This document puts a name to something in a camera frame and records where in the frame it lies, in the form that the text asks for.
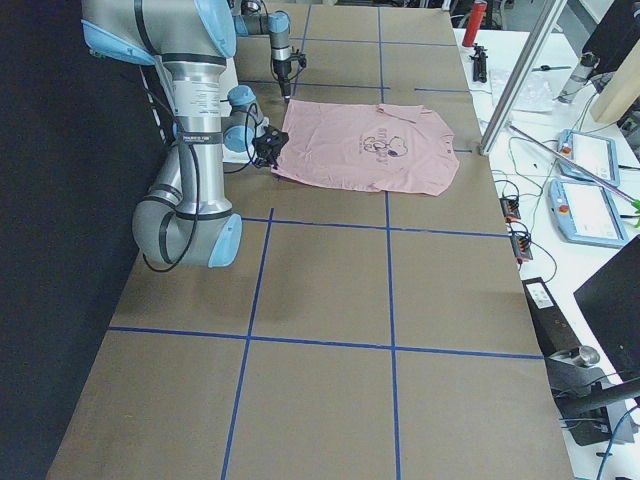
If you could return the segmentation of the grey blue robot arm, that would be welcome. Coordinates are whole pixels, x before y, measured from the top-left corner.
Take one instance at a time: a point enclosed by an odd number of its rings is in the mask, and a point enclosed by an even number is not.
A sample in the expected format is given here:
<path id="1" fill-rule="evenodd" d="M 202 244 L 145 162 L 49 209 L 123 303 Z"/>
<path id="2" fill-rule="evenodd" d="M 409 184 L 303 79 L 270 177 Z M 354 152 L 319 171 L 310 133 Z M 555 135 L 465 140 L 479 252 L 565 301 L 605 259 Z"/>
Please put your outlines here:
<path id="1" fill-rule="evenodd" d="M 239 37 L 268 36 L 270 68 L 286 103 L 291 99 L 294 51 L 290 43 L 290 17 L 281 10 L 268 12 L 264 1 L 240 1 L 234 8 L 233 21 Z"/>
<path id="2" fill-rule="evenodd" d="M 175 141 L 156 181 L 134 211 L 134 239 L 147 266 L 226 267 L 241 243 L 242 218 L 224 191 L 224 152 L 246 135 L 250 112 L 236 100 L 223 117 L 220 78 L 236 53 L 226 1 L 85 1 L 84 39 L 98 55 L 164 76 Z"/>

